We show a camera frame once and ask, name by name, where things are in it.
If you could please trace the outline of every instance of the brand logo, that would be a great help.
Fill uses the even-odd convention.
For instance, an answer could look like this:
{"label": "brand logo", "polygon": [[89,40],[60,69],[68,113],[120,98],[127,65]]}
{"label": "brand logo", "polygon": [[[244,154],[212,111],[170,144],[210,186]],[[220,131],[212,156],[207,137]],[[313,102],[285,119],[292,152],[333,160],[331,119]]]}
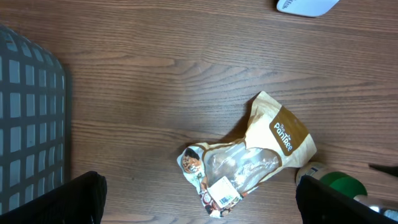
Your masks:
{"label": "brand logo", "polygon": [[285,156],[290,156],[300,147],[308,135],[308,130],[304,124],[284,106],[281,107],[278,114],[269,124],[269,129]]}
{"label": "brand logo", "polygon": [[282,9],[286,9],[293,1],[295,1],[295,0],[286,0]]}
{"label": "brand logo", "polygon": [[292,138],[289,134],[286,133],[284,125],[276,123],[274,125],[274,128],[276,129],[276,133],[278,133],[280,140],[282,140],[282,142],[285,144],[287,151],[290,152],[293,149],[293,146],[290,143],[290,140],[292,140]]}

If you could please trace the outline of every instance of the wood grain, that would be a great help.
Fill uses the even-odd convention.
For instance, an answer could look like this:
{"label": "wood grain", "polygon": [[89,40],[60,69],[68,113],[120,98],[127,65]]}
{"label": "wood grain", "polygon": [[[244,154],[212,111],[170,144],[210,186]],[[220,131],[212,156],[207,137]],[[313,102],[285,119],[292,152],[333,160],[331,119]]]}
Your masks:
{"label": "wood grain", "polygon": [[105,175],[103,223],[301,223],[294,169],[209,219],[176,158],[243,136],[268,92],[310,130],[313,158],[398,200],[398,2],[341,1],[313,19],[263,0],[19,0],[0,22],[73,74],[72,173]]}

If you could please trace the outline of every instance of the food package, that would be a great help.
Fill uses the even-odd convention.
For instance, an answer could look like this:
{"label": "food package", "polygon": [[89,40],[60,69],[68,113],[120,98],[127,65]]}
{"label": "food package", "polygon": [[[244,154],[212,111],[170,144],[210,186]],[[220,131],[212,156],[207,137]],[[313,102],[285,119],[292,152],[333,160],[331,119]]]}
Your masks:
{"label": "food package", "polygon": [[267,93],[254,100],[243,138],[197,143],[177,158],[211,217],[221,218],[285,167],[302,167],[317,149],[307,128]]}

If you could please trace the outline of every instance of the bottle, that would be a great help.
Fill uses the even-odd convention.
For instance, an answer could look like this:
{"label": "bottle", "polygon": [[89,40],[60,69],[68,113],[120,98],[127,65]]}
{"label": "bottle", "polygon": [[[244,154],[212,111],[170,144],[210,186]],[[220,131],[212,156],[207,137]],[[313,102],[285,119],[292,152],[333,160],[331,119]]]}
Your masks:
{"label": "bottle", "polygon": [[368,195],[365,186],[354,177],[343,172],[334,170],[320,162],[309,162],[303,166],[296,176],[296,184],[301,181],[302,176],[309,175],[321,183],[337,190],[349,198],[357,195]]}

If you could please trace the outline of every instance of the green bottle cap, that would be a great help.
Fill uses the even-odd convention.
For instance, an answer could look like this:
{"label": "green bottle cap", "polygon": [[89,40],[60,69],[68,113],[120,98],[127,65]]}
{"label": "green bottle cap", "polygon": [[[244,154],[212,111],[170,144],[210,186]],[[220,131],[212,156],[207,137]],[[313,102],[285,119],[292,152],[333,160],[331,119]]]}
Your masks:
{"label": "green bottle cap", "polygon": [[368,195],[365,186],[359,180],[343,172],[330,172],[319,181],[349,198],[354,198],[357,195]]}

